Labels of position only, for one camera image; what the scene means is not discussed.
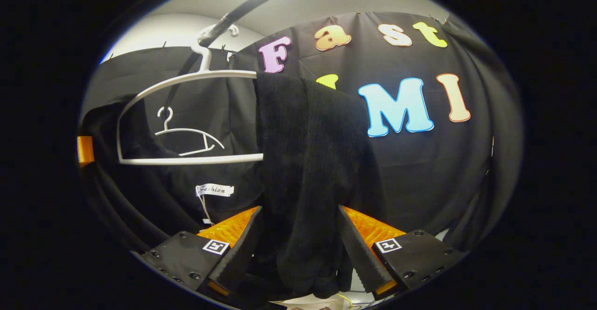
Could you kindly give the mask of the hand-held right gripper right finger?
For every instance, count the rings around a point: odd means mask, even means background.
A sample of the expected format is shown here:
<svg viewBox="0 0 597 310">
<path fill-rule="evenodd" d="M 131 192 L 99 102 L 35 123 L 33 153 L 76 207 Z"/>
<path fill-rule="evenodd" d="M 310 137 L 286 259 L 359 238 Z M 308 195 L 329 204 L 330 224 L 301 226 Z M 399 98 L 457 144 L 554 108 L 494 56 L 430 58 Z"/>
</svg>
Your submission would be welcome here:
<svg viewBox="0 0 597 310">
<path fill-rule="evenodd" d="M 465 257 L 429 232 L 404 232 L 346 206 L 338 210 L 338 230 L 352 266 L 376 301 L 414 291 Z"/>
</svg>

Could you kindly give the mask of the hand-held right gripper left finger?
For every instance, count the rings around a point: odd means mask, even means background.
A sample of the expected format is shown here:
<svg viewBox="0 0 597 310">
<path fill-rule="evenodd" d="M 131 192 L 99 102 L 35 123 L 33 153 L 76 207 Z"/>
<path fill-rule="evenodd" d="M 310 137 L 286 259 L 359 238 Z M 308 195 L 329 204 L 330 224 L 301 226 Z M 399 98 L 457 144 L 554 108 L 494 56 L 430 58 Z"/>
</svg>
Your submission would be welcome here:
<svg viewBox="0 0 597 310">
<path fill-rule="evenodd" d="M 197 234 L 180 231 L 133 256 L 193 295 L 207 301 L 232 301 L 263 229 L 263 208 L 257 206 Z"/>
</svg>

